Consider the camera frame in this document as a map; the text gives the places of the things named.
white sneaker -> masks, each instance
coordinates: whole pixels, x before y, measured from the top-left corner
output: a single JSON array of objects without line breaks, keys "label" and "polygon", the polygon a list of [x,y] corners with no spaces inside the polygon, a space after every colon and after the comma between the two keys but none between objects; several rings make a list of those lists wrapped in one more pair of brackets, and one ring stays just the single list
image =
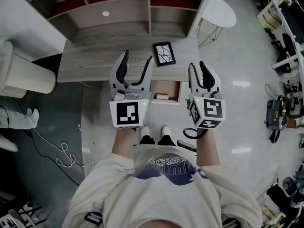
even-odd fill
[{"label": "white sneaker", "polygon": [[162,128],[161,128],[161,136],[165,136],[165,135],[169,135],[171,136],[171,130],[170,128],[167,126],[167,125],[164,125]]},{"label": "white sneaker", "polygon": [[148,126],[144,126],[141,130],[141,138],[144,136],[150,136],[150,128]]}]

gray floor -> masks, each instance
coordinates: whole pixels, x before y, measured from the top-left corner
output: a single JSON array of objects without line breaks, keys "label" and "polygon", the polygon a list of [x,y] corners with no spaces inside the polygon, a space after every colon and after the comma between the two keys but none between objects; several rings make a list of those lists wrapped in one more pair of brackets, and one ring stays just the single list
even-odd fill
[{"label": "gray floor", "polygon": [[[234,10],[237,24],[224,29],[218,41],[199,50],[200,59],[211,66],[221,79],[222,92],[227,101],[227,118],[215,131],[221,164],[239,170],[248,187],[258,197],[279,173],[280,181],[291,176],[303,160],[303,150],[298,149],[299,136],[293,130],[281,132],[279,141],[272,144],[270,132],[264,124],[266,104],[270,97],[265,93],[268,83],[274,91],[283,93],[281,80],[271,68],[277,54],[269,36],[256,19],[258,13],[254,0],[224,0]],[[210,25],[202,30],[208,32]],[[183,85],[182,97],[189,90]],[[103,82],[101,109],[95,116],[94,143],[91,149],[94,164],[111,153],[115,137],[109,111],[109,85]],[[193,127],[186,102],[179,106],[152,104],[146,123],[152,137],[159,140],[161,127],[167,124],[174,141],[194,143],[182,134],[185,127]]]},{"label": "gray floor", "polygon": [[[25,98],[18,100],[23,111],[27,107],[39,110],[40,118],[36,129],[59,148],[61,143],[68,144],[67,152],[74,153],[79,164],[82,164],[80,128],[82,93],[82,84],[64,83],[57,84],[55,91],[49,95],[28,92]],[[1,104],[20,111],[12,98],[1,98]],[[63,152],[49,145],[32,130],[31,134],[42,155],[49,156],[53,160],[59,157],[64,164],[70,164]],[[48,219],[40,227],[61,227],[68,211],[69,201],[77,186],[55,163],[38,155],[33,141],[23,131],[13,131],[11,137],[19,149],[13,154],[18,177],[33,203],[43,206],[40,216],[46,216]],[[76,165],[63,170],[76,183],[81,183],[84,179],[84,170]]]}]

white cable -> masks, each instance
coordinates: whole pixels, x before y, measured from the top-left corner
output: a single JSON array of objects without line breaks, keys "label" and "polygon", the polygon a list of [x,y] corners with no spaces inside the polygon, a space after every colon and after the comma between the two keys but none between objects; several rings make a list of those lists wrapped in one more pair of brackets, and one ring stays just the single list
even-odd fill
[{"label": "white cable", "polygon": [[87,87],[89,87],[89,88],[92,88],[91,86],[88,86],[88,85],[86,85],[86,84],[84,84],[84,83],[82,83],[82,82],[80,82],[80,81],[78,81],[78,83],[80,83],[80,84],[82,84],[82,85],[85,85],[85,86],[87,86]]},{"label": "white cable", "polygon": [[55,147],[56,149],[58,149],[60,152],[64,152],[65,155],[67,156],[67,158],[71,161],[70,165],[64,165],[60,158],[56,158],[56,164],[57,164],[58,166],[63,166],[63,167],[66,167],[66,168],[70,168],[70,167],[73,166],[74,163],[75,163],[77,166],[79,166],[80,168],[84,168],[85,166],[88,166],[88,165],[92,165],[92,166],[93,166],[93,162],[91,162],[91,163],[89,163],[89,164],[87,164],[87,165],[83,165],[83,166],[77,164],[77,162],[76,162],[76,156],[75,156],[73,153],[70,153],[70,155],[67,154],[66,151],[68,150],[68,145],[67,145],[65,142],[63,142],[63,143],[61,144],[61,149],[60,149],[60,148],[58,148],[56,145],[52,144],[50,141],[48,141],[48,140],[46,140],[44,137],[42,137],[41,134],[40,134],[35,128],[33,128],[33,130],[34,130],[34,131],[40,136],[40,138],[42,138],[44,141],[46,141],[46,142],[49,143],[50,145],[54,146],[54,147]]}]

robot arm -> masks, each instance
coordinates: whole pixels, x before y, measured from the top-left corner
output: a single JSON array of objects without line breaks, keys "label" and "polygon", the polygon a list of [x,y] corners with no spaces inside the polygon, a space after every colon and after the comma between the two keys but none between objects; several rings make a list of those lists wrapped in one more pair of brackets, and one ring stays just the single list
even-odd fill
[{"label": "robot arm", "polygon": [[[112,101],[111,115],[114,127],[143,127],[146,113],[152,100],[150,91],[152,79],[152,56],[147,60],[141,79],[138,82],[125,81],[129,51],[123,52],[115,61],[110,73]],[[199,70],[190,63],[188,109],[196,128],[214,129],[226,115],[226,102],[222,99],[220,79],[204,62],[200,61]]]},{"label": "robot arm", "polygon": [[196,131],[192,128],[184,129],[184,135],[191,139],[202,137],[208,129],[218,127],[226,117],[226,101],[223,100],[220,79],[218,75],[204,62],[199,63],[201,76],[196,67],[190,63],[188,110],[196,128],[206,129],[200,136],[189,136],[187,130]]},{"label": "robot arm", "polygon": [[111,70],[109,81],[112,101],[110,109],[113,125],[116,128],[139,128],[143,127],[143,122],[152,99],[150,91],[152,79],[151,56],[143,69],[141,79],[138,82],[127,83],[127,62],[129,51],[123,52],[115,61]]}]

white t-shirt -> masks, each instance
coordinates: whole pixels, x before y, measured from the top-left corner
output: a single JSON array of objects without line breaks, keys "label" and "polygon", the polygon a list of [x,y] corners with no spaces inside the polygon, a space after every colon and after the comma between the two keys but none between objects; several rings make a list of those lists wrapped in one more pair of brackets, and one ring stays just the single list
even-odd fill
[{"label": "white t-shirt", "polygon": [[156,219],[182,228],[221,228],[227,218],[260,228],[261,209],[235,172],[200,168],[178,147],[137,145],[134,161],[112,154],[97,164],[76,191],[63,227],[97,227],[85,221],[96,211],[105,228],[138,228]]}]

